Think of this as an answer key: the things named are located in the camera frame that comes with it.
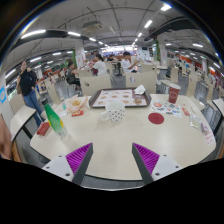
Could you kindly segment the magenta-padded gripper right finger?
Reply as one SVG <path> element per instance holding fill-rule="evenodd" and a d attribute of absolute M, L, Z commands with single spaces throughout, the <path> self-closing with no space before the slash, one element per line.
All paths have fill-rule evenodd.
<path fill-rule="evenodd" d="M 137 143 L 132 144 L 132 154 L 145 185 L 182 169 L 182 167 L 167 154 L 157 154 Z"/>

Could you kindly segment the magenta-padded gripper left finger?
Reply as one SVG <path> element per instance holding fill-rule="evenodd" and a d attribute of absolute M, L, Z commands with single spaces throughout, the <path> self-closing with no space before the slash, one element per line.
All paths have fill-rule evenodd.
<path fill-rule="evenodd" d="M 93 144 L 84 145 L 67 155 L 59 155 L 48 162 L 43 170 L 81 185 L 93 155 Z"/>

